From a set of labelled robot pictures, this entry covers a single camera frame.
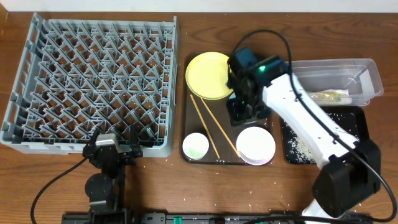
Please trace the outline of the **light blue bowl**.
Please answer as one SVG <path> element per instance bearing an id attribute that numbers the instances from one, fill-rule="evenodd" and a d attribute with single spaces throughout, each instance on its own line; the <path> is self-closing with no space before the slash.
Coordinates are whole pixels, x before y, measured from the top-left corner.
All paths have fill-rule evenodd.
<path id="1" fill-rule="evenodd" d="M 236 97 L 235 93 L 232 93 L 232 94 L 230 95 L 229 99 L 232 100 L 232 99 L 235 99 L 235 97 Z"/>

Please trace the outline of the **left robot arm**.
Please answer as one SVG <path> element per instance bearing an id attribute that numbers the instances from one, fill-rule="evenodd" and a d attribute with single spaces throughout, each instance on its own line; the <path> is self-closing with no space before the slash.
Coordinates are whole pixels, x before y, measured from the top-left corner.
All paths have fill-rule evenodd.
<path id="1" fill-rule="evenodd" d="M 143 156 L 134 126 L 129 127 L 127 149 L 121 148 L 115 134 L 102 134 L 97 129 L 82 155 L 101 170 L 85 184 L 90 201 L 88 223 L 134 223 L 134 212 L 124 206 L 126 166 L 135 165 L 136 159 Z"/>

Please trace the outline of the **small white cup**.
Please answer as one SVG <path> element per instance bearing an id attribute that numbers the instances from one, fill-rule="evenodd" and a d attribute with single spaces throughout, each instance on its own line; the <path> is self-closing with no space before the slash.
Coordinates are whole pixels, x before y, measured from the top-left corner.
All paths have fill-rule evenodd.
<path id="1" fill-rule="evenodd" d="M 209 149 L 209 140 L 202 133 L 191 133 L 182 144 L 183 153 L 190 159 L 202 159 Z"/>

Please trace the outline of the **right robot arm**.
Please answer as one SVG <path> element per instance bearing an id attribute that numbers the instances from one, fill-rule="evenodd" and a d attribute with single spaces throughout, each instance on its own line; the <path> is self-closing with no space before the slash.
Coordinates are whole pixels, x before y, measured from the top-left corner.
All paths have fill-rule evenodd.
<path id="1" fill-rule="evenodd" d="M 370 139 L 359 142 L 337 125 L 303 90 L 291 62 L 233 54 L 228 85 L 245 104 L 275 111 L 313 154 L 320 170 L 312 187 L 314 199 L 292 221 L 343 223 L 349 209 L 384 184 L 378 146 Z"/>

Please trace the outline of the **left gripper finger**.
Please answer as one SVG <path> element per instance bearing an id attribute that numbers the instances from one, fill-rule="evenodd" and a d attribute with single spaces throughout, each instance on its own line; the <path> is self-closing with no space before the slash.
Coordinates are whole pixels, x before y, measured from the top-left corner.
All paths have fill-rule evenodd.
<path id="1" fill-rule="evenodd" d="M 101 131 L 96 128 L 92 137 L 90 137 L 90 145 L 95 145 L 95 142 L 96 142 L 99 134 L 101 134 Z"/>
<path id="2" fill-rule="evenodd" d="M 138 138 L 133 125 L 129 126 L 129 146 L 130 148 L 139 148 Z"/>

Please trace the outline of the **green snack wrapper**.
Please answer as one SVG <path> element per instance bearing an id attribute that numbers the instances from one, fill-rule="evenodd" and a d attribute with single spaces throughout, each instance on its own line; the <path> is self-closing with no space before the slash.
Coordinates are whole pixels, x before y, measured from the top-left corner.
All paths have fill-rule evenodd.
<path id="1" fill-rule="evenodd" d="M 308 92 L 307 94 L 313 100 L 318 100 L 318 101 L 340 101 L 341 100 L 341 94 L 335 93 L 335 92 L 319 91 L 319 92 Z"/>

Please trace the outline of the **white pink-rimmed bowl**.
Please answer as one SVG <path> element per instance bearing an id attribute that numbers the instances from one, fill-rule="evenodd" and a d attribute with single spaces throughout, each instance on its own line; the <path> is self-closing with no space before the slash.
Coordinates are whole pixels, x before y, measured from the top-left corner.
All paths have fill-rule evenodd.
<path id="1" fill-rule="evenodd" d="M 236 149 L 243 161 L 250 165 L 261 166 L 272 160 L 276 144 L 269 131 L 253 126 L 239 133 Z"/>

